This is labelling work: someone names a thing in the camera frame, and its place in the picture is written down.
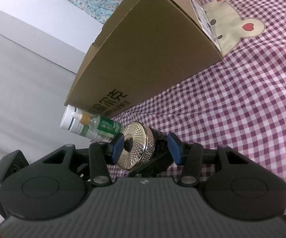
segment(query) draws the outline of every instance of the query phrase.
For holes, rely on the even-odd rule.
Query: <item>purple and white checkered cloth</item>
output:
[[[211,0],[200,0],[202,4]],[[286,0],[228,0],[264,33],[242,39],[223,61],[130,108],[115,119],[140,121],[214,149],[229,145],[286,181]],[[111,176],[125,176],[110,167]],[[178,177],[173,164],[161,176]],[[213,173],[203,168],[203,178]]]

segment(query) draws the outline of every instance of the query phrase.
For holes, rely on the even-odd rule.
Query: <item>gold textured lid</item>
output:
[[[129,170],[136,164],[146,163],[153,155],[154,137],[148,126],[137,121],[126,125],[124,134],[124,149],[119,158],[118,166]]]

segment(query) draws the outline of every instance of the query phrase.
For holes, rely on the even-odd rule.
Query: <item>dropper bottle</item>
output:
[[[113,138],[123,130],[121,123],[93,113],[72,112],[71,116],[81,124],[89,126],[92,131]]]

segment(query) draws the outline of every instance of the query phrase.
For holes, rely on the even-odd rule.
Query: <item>gray ribbed surface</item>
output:
[[[286,223],[224,217],[196,189],[180,187],[172,178],[118,178],[109,187],[94,189],[69,215],[44,222],[11,217],[0,232],[5,238],[284,238]]]

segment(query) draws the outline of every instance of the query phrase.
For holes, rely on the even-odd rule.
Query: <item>white label on box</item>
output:
[[[210,22],[204,12],[204,9],[195,1],[195,0],[190,0],[194,11],[196,13],[196,16],[198,18],[199,24],[201,25],[202,30],[204,33],[210,38],[210,40],[216,45],[219,51],[220,47],[218,44],[218,40],[213,32],[213,29],[211,28]]]

